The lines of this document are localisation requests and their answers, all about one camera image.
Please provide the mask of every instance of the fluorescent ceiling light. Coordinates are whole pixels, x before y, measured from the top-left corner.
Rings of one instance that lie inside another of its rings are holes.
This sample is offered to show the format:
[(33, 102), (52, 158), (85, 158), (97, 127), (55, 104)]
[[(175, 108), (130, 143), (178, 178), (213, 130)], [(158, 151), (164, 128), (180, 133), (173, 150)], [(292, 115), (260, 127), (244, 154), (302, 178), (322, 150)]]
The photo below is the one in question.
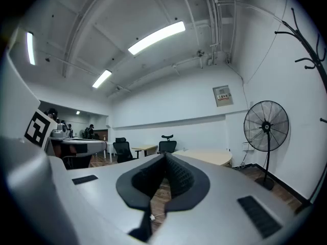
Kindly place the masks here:
[(33, 51), (33, 35), (31, 33), (27, 33), (27, 51), (29, 53), (30, 63), (35, 65)]
[(161, 30), (154, 32), (153, 34), (137, 42), (131, 48), (128, 49), (132, 54), (136, 55), (138, 52), (142, 51), (144, 48), (163, 40), (171, 35), (185, 31), (185, 26), (183, 22), (177, 22), (168, 27), (162, 28)]
[(106, 80), (111, 75), (111, 71), (105, 70), (103, 74), (97, 79), (97, 81), (93, 84), (94, 88), (98, 88), (104, 80)]

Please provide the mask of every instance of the black rubber cover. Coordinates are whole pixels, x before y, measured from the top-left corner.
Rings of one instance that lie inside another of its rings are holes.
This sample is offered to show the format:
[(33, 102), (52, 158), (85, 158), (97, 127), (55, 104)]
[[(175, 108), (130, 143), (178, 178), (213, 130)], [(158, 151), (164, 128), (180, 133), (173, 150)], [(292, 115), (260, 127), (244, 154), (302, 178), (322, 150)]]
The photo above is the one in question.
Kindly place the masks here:
[(165, 155), (158, 157), (120, 175), (116, 189), (128, 207), (147, 211), (150, 200), (165, 175)]
[(165, 205), (165, 213), (194, 208), (210, 189), (209, 177), (200, 169), (166, 153), (166, 177), (172, 200)]
[(127, 206), (147, 211), (165, 176), (172, 194), (165, 212), (194, 208), (210, 189), (210, 180), (203, 171), (171, 154), (161, 154), (122, 174), (117, 179), (116, 189)]

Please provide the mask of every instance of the electrical panel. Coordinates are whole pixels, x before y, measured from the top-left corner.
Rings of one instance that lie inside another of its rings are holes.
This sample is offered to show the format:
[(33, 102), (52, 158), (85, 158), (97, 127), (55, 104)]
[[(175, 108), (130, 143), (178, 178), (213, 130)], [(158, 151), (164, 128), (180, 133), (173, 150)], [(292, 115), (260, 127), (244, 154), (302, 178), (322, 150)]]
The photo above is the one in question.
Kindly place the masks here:
[(213, 88), (217, 107), (232, 105), (233, 100), (228, 85)]

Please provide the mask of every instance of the coat rack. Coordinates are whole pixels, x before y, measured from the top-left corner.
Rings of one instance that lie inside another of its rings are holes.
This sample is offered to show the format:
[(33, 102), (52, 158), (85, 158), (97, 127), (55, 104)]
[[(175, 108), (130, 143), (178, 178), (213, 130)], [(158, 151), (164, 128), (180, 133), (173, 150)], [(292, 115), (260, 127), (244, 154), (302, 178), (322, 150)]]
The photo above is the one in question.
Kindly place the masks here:
[(326, 48), (324, 49), (324, 53), (323, 53), (323, 57), (322, 59), (320, 59), (319, 57), (319, 54), (318, 54), (318, 45), (319, 45), (319, 37), (320, 35), (318, 34), (318, 39), (317, 39), (317, 44), (316, 44), (316, 51), (314, 51), (312, 49), (312, 47), (310, 46), (310, 44), (307, 42), (307, 40), (303, 37), (303, 35), (301, 34), (298, 26), (297, 26), (297, 23), (296, 23), (296, 18), (295, 18), (295, 13), (294, 13), (294, 9), (292, 9), (292, 13), (293, 13), (293, 17), (294, 17), (294, 22), (295, 22), (295, 26), (296, 26), (296, 30), (294, 30), (292, 27), (289, 26), (288, 23), (286, 23), (285, 21), (282, 21), (282, 23), (292, 31), (292, 33), (289, 33), (289, 32), (275, 32), (275, 34), (289, 34), (289, 35), (292, 35), (294, 36), (297, 40), (300, 41), (300, 43), (303, 45), (303, 47), (307, 50), (307, 52), (309, 53), (310, 58), (301, 58), (301, 59), (298, 59), (296, 60), (295, 62), (300, 62), (300, 61), (303, 61), (303, 60), (308, 60), (310, 62), (313, 63), (313, 66), (306, 66), (305, 65), (305, 69), (314, 69), (315, 67), (317, 68), (319, 74), (320, 74), (320, 77), (322, 79), (322, 82), (323, 82), (323, 85), (325, 87), (325, 90), (326, 90), (326, 93), (327, 93), (327, 74), (325, 72), (325, 69), (323, 68), (321, 62), (323, 62), (325, 60), (325, 57), (326, 57)]
[[(323, 68), (321, 62), (323, 62), (326, 58), (326, 48), (324, 49), (324, 52), (323, 52), (323, 57), (322, 59), (320, 59), (319, 57), (319, 54), (318, 54), (318, 45), (319, 45), (319, 34), (318, 34), (318, 39), (317, 39), (317, 44), (316, 44), (316, 51), (314, 51), (312, 49), (312, 47), (309, 45), (309, 43), (307, 42), (307, 40), (303, 37), (303, 35), (301, 34), (300, 30), (298, 29), (298, 26), (297, 26), (297, 22), (296, 22), (296, 18), (295, 18), (295, 13), (294, 13), (294, 9), (292, 9), (292, 13), (293, 13), (293, 17), (294, 17), (294, 22), (295, 22), (295, 26), (296, 26), (296, 30), (294, 30), (292, 27), (289, 26), (288, 23), (286, 23), (285, 21), (282, 21), (282, 23), (292, 31), (292, 33), (289, 33), (289, 32), (275, 32), (275, 34), (289, 34), (289, 35), (292, 35), (294, 36), (297, 40), (300, 41), (300, 43), (304, 46), (304, 48), (307, 50), (307, 52), (309, 53), (310, 58), (301, 58), (301, 59), (298, 59), (298, 60), (295, 60), (295, 62), (300, 62), (300, 61), (303, 61), (303, 60), (308, 60), (310, 62), (313, 63), (313, 66), (306, 66), (305, 65), (305, 69), (314, 69), (315, 67), (317, 68), (319, 74), (320, 74), (320, 77), (322, 79), (322, 82), (323, 82), (323, 85), (325, 87), (325, 90), (326, 90), (326, 93), (327, 93), (327, 74), (325, 72), (325, 69)], [(320, 118), (320, 121), (324, 122), (324, 123), (327, 123), (327, 120), (323, 119), (323, 118)], [(324, 172), (327, 168), (327, 164), (325, 165), (325, 168), (323, 170), (323, 173), (318, 181), (318, 184), (317, 186), (315, 187), (314, 191), (312, 192), (311, 196), (309, 197), (308, 199), (308, 202), (305, 203), (305, 204), (302, 204), (298, 209), (297, 211), (300, 212), (301, 210), (303, 210), (304, 208), (306, 208), (311, 199), (313, 198), (314, 194), (316, 193), (319, 185), (320, 185), (320, 182), (322, 181), (322, 178), (323, 178), (323, 175), (324, 175)]]

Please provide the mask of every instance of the person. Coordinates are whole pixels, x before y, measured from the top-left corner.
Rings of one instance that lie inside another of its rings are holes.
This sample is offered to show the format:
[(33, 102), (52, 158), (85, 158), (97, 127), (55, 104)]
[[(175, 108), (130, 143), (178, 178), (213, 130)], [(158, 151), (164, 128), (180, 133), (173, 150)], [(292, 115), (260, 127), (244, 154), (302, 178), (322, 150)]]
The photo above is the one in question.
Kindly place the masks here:
[(72, 125), (71, 124), (68, 125), (68, 135), (69, 135), (70, 138), (73, 137), (73, 130), (72, 130)]
[(86, 127), (84, 130), (83, 139), (87, 139), (87, 131), (88, 131), (88, 127)]
[(90, 125), (90, 127), (87, 130), (87, 139), (93, 139), (94, 138), (94, 125)]
[(49, 108), (44, 114), (50, 117), (52, 120), (57, 121), (58, 111), (55, 108)]

